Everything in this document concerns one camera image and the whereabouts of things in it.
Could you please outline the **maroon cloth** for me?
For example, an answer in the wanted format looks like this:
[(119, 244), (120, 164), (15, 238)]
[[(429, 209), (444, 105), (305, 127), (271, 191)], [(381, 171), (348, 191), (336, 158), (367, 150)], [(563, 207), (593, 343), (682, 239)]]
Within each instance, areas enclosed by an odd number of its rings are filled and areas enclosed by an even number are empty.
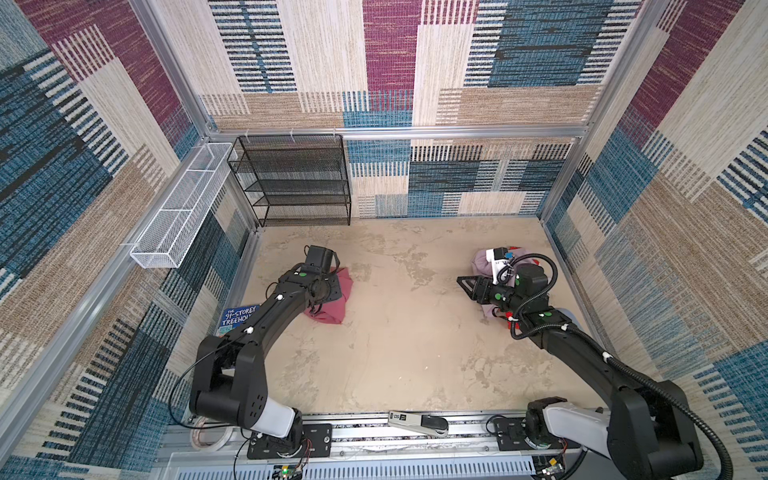
[(343, 322), (346, 316), (346, 303), (351, 296), (354, 281), (350, 276), (349, 269), (346, 267), (339, 271), (338, 280), (341, 297), (322, 306), (306, 309), (304, 311), (306, 316), (323, 324), (338, 325)]

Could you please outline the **red cloth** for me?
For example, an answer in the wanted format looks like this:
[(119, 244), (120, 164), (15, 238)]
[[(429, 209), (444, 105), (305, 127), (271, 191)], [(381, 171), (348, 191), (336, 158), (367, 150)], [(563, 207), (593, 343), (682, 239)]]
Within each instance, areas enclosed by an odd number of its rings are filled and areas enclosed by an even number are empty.
[[(508, 248), (505, 254), (505, 265), (500, 270), (498, 280), (503, 281), (505, 286), (514, 288), (517, 282), (517, 269), (519, 267), (518, 259), (526, 253), (526, 250), (522, 247), (511, 246)], [(506, 319), (509, 322), (508, 328), (519, 332), (518, 323), (513, 317), (513, 309), (509, 307), (505, 311)]]

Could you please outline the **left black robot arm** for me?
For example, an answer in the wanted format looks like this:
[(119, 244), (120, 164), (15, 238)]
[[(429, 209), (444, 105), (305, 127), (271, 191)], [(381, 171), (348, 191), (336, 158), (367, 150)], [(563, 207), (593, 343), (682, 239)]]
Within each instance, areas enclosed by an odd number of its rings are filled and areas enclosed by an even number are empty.
[(240, 326), (201, 342), (192, 369), (190, 411), (250, 431), (254, 446), (277, 456), (301, 453), (306, 439), (301, 412), (269, 396), (266, 356), (297, 316), (342, 298), (337, 254), (311, 245), (305, 255)]

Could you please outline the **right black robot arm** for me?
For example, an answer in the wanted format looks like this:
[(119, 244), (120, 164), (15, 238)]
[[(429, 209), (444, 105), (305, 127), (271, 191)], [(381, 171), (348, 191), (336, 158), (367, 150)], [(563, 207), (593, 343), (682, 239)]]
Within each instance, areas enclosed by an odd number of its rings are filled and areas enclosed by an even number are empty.
[(721, 479), (735, 476), (733, 460), (717, 433), (671, 381), (656, 381), (629, 367), (552, 307), (549, 293), (559, 278), (549, 257), (528, 253), (505, 260), (490, 277), (460, 276), (457, 284), (474, 302), (490, 305), (515, 340), (529, 340), (558, 358), (604, 401), (603, 411), (577, 407), (562, 397), (529, 403), (525, 440), (545, 449), (573, 441), (612, 461), (627, 479), (672, 479), (704, 465), (705, 437), (719, 460)]

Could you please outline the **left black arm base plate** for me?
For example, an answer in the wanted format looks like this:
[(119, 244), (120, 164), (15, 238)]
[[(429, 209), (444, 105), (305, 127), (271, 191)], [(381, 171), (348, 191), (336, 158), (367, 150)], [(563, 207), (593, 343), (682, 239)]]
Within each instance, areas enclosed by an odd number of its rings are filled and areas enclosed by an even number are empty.
[(248, 443), (249, 460), (295, 460), (330, 456), (333, 426), (330, 423), (303, 424), (293, 428), (285, 438), (254, 433)]

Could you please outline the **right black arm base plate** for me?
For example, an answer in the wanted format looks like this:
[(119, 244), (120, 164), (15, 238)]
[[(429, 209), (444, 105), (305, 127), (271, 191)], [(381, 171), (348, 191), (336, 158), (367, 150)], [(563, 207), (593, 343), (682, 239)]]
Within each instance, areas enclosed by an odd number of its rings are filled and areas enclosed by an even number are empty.
[(531, 440), (526, 433), (523, 417), (493, 415), (486, 421), (485, 428), (496, 439), (500, 451), (552, 450), (570, 452), (581, 448), (581, 445), (573, 440), (555, 437), (548, 432), (545, 432), (538, 440)]

